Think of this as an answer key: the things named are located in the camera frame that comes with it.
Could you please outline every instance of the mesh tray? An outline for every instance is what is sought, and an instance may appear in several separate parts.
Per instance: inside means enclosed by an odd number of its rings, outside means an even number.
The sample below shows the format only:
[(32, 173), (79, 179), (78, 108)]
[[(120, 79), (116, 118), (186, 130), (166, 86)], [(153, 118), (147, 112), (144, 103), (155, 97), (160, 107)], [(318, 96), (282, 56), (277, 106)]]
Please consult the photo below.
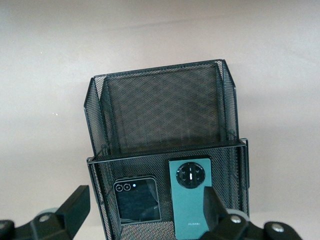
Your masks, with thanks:
[(236, 140), (235, 86), (224, 60), (95, 76), (84, 109), (94, 155)]
[[(208, 156), (211, 159), (212, 186), (224, 206), (249, 214), (248, 148), (243, 141), (229, 141), (225, 146), (185, 147), (171, 152), (134, 157), (96, 156), (88, 160), (91, 180), (108, 240), (175, 240), (168, 161), (174, 158)], [(113, 184), (127, 176), (153, 175), (157, 180), (161, 221), (121, 225)]]

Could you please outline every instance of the silver bolt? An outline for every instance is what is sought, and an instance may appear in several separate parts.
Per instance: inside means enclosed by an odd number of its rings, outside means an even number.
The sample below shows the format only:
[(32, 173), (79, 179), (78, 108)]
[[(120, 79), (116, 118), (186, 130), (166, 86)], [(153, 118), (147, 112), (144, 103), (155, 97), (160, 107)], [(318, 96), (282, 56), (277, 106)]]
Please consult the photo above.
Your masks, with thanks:
[(50, 214), (43, 215), (39, 218), (39, 222), (43, 223), (50, 218)]
[(285, 231), (284, 227), (281, 226), (280, 224), (278, 223), (274, 223), (271, 225), (272, 229), (275, 230), (276, 232), (278, 233), (283, 233)]
[(237, 215), (232, 215), (232, 216), (231, 216), (231, 221), (232, 221), (233, 223), (235, 223), (235, 224), (239, 224), (239, 223), (241, 223), (241, 218), (238, 217)]

